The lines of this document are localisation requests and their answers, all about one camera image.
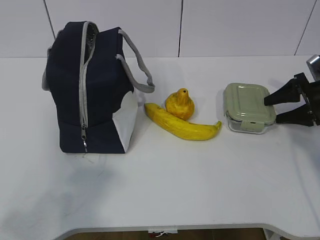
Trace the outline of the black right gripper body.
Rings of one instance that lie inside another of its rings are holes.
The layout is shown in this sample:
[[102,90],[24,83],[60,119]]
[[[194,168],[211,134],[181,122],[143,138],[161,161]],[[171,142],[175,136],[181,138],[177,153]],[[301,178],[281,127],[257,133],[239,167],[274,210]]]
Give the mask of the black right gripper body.
[[300,94],[305,104],[296,108],[296,121],[298,125],[314,126],[320,125],[320,82],[309,82],[305,74],[299,73],[294,76]]

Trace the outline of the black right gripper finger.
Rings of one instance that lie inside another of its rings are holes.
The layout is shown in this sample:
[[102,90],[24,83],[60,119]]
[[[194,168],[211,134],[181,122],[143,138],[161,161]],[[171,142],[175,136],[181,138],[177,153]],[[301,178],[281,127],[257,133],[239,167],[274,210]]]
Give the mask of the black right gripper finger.
[[305,84],[303,77],[295,77],[289,80],[283,87],[264,98],[265,106],[273,106],[283,103],[298,103],[301,96],[305,98],[302,86]]
[[307,105],[302,105],[294,110],[278,114],[275,122],[277,124],[295,124],[312,127],[314,125],[314,116]]

